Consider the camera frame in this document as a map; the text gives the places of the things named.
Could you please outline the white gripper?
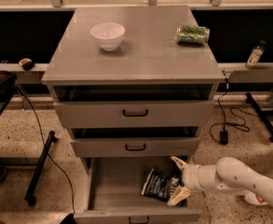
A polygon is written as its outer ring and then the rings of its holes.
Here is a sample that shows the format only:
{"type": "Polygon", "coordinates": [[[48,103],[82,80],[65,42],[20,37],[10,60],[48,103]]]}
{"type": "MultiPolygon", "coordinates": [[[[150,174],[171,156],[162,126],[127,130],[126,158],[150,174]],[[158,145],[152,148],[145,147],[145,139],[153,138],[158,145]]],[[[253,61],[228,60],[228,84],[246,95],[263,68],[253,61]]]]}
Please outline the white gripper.
{"type": "Polygon", "coordinates": [[[215,189],[219,184],[219,177],[216,173],[215,165],[188,165],[185,161],[171,156],[177,167],[182,171],[182,180],[185,187],[178,186],[167,201],[168,206],[174,206],[182,200],[187,199],[192,191],[205,189],[215,189]]]}

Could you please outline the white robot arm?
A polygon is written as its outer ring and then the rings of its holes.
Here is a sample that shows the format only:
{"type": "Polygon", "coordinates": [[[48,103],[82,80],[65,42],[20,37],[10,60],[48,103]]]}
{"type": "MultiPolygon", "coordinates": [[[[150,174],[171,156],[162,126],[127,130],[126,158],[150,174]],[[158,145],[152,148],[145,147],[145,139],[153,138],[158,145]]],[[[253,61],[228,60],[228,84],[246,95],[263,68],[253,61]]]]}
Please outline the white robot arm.
{"type": "Polygon", "coordinates": [[[247,203],[273,207],[273,179],[260,175],[242,161],[223,157],[214,165],[187,164],[171,156],[182,174],[178,186],[168,200],[174,206],[188,198],[193,191],[214,189],[236,196],[243,196],[247,203]]]}

